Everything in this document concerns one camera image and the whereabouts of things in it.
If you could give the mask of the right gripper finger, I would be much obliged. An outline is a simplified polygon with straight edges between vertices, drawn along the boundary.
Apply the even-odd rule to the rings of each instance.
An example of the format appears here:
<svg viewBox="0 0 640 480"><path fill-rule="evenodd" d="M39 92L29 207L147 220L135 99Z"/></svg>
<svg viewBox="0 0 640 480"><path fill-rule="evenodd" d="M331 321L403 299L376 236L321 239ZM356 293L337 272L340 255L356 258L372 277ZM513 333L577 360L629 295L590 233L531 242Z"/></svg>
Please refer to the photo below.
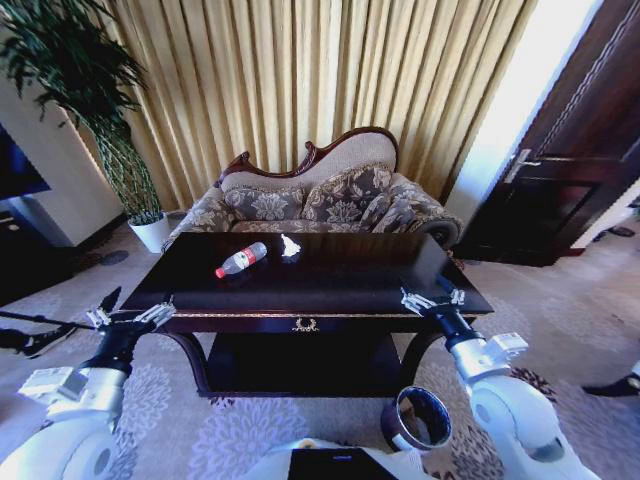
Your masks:
<svg viewBox="0 0 640 480"><path fill-rule="evenodd" d="M400 288L402 299L401 304L416 315L423 315L428 310L434 308L436 303L419 294L407 291L404 287Z"/></svg>
<svg viewBox="0 0 640 480"><path fill-rule="evenodd" d="M449 279L442 274L436 276L437 284L445 291L450 298L452 305L464 305L466 300L466 292L456 287Z"/></svg>

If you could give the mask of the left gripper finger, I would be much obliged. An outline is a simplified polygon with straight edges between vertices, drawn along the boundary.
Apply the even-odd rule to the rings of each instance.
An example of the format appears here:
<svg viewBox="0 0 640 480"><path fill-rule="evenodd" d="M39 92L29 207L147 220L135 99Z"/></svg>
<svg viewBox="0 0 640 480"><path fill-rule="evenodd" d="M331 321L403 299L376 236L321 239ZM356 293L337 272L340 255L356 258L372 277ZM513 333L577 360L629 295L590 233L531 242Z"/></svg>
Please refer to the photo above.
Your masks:
<svg viewBox="0 0 640 480"><path fill-rule="evenodd" d="M86 316L94 328L100 328L112 323L110 313L114 310L120 293L121 287L117 287L105 296L97 307L86 312Z"/></svg>
<svg viewBox="0 0 640 480"><path fill-rule="evenodd" d="M143 313L136 316L132 322L139 331L155 331L167 323L176 313L173 294L168 294L164 300Z"/></svg>

